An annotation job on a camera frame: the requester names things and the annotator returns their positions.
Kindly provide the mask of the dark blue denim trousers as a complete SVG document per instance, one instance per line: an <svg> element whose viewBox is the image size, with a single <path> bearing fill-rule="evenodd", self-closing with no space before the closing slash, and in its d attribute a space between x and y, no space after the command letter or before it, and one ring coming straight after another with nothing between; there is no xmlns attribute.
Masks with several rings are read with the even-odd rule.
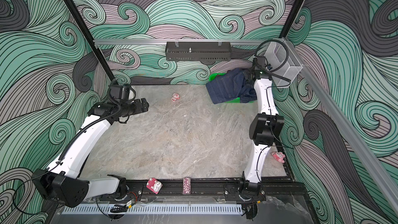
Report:
<svg viewBox="0 0 398 224"><path fill-rule="evenodd" d="M206 84L207 92L213 104L225 103L239 98L240 103L257 100L254 86L246 78L247 69L236 68L224 75L216 76Z"/></svg>

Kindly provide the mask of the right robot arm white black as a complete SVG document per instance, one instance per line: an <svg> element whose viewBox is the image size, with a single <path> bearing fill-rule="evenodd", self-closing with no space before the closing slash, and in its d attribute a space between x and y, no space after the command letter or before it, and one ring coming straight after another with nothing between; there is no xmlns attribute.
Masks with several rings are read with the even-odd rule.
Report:
<svg viewBox="0 0 398 224"><path fill-rule="evenodd" d="M273 67L268 61L271 56L265 54L260 56L262 47L272 50L274 54L278 48L283 47L285 58L282 63ZM245 79L254 87L257 95L258 113L249 127L249 138L253 141L249 162L243 171L239 181L239 196L248 201L261 193L261 173L265 158L276 139L274 130L279 132L284 125L284 118L276 110L273 99L273 79L278 78L290 86L291 79L276 74L288 61L289 50L281 40L271 39L262 42L255 50L252 67L244 71Z"/></svg>

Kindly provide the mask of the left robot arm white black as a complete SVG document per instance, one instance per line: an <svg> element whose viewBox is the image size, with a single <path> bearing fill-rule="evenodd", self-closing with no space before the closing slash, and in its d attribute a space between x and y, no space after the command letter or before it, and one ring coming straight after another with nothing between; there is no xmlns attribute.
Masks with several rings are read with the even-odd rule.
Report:
<svg viewBox="0 0 398 224"><path fill-rule="evenodd" d="M100 196L124 200L129 189L126 178L109 175L107 178L82 180L79 176L95 144L113 123L126 124L130 116L148 110L147 100L136 98L130 85L109 86L107 99L90 108L83 126L60 155L47 169L37 169L33 173L32 182L40 196L67 207L76 207L87 198Z"/></svg>

